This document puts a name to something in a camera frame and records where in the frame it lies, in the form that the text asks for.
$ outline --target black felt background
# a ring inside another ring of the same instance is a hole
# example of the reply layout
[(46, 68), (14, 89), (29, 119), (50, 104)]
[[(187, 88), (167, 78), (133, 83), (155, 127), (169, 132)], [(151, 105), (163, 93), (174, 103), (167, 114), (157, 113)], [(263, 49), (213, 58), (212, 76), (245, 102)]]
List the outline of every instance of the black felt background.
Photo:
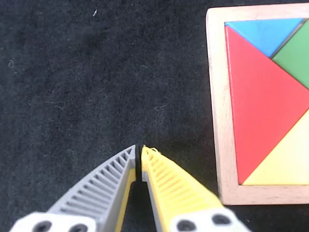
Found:
[[(0, 1), (0, 231), (134, 143), (217, 192), (206, 10), (270, 3)], [(155, 231), (147, 191), (123, 231)], [(255, 232), (309, 231), (307, 205), (231, 208)]]

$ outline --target screw hole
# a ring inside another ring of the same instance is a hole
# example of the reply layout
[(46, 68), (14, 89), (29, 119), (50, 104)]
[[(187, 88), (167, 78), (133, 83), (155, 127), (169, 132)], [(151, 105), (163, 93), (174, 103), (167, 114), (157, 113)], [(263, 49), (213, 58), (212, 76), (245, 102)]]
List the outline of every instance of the screw hole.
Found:
[(231, 223), (231, 220), (223, 214), (216, 214), (212, 216), (212, 221), (216, 225), (228, 225)]
[(179, 231), (194, 231), (196, 228), (195, 224), (189, 220), (181, 220), (177, 224)]
[(33, 232), (47, 232), (52, 227), (50, 221), (41, 221), (33, 229)]
[(77, 224), (73, 226), (69, 232), (87, 232), (88, 228), (84, 224)]

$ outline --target blue tangram piece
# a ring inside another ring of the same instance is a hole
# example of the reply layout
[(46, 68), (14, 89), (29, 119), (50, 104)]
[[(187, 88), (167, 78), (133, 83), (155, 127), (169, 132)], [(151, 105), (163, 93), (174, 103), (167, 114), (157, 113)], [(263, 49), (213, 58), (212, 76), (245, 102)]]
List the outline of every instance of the blue tangram piece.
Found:
[(238, 34), (270, 57), (302, 22), (302, 18), (227, 22)]

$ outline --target yellow tangram piece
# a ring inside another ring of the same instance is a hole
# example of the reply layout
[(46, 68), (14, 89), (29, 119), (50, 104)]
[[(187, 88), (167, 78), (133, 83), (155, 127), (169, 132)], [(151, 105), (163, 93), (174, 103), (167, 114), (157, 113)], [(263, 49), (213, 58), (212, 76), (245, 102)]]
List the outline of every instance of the yellow tangram piece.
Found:
[(243, 185), (309, 184), (309, 110)]

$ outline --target tangram puzzle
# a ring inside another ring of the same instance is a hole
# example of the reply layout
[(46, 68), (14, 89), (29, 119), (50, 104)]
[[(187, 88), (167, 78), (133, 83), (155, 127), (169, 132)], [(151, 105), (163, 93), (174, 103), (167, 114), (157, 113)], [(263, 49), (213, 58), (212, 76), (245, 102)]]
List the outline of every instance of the tangram puzzle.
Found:
[(309, 203), (308, 18), (307, 3), (207, 13), (225, 204)]

